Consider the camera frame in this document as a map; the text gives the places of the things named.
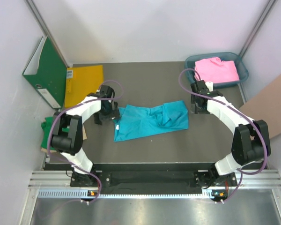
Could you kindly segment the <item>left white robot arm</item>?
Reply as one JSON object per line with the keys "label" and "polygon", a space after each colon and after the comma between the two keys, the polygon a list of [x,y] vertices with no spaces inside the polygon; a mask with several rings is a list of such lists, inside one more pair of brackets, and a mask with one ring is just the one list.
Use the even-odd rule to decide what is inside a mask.
{"label": "left white robot arm", "polygon": [[102,125],[103,120],[118,120],[120,112],[115,91],[108,85],[101,85],[95,93],[66,112],[57,112],[53,117],[52,131],[48,138],[50,147],[64,156],[73,168],[72,179],[79,185],[98,184],[94,164],[83,150],[83,124],[90,117],[94,123]]}

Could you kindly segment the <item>teal t shirt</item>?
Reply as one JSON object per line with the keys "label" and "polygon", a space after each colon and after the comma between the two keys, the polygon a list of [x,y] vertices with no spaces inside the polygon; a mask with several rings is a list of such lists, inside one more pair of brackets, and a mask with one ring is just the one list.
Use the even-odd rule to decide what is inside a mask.
{"label": "teal t shirt", "polygon": [[155,107],[126,105],[119,109],[115,121],[114,141],[122,142],[189,128],[188,109],[183,101]]}

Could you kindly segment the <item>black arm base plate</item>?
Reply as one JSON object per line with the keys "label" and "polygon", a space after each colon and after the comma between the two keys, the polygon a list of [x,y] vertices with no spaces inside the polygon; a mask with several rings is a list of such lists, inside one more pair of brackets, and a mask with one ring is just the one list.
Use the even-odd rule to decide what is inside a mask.
{"label": "black arm base plate", "polygon": [[210,186],[235,187],[235,173],[214,180],[207,171],[151,170],[151,171],[108,171],[96,172],[103,188],[139,188],[141,185],[174,185],[186,188],[207,188]]}

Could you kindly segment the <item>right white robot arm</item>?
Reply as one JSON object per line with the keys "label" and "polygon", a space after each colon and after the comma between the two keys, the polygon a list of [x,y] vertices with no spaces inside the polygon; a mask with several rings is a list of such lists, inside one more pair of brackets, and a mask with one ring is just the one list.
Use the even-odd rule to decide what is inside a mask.
{"label": "right white robot arm", "polygon": [[195,114],[212,114],[233,134],[231,153],[213,163],[207,174],[207,186],[221,185],[226,175],[271,155],[268,125],[236,109],[217,90],[210,90],[201,80],[191,84],[191,104]]}

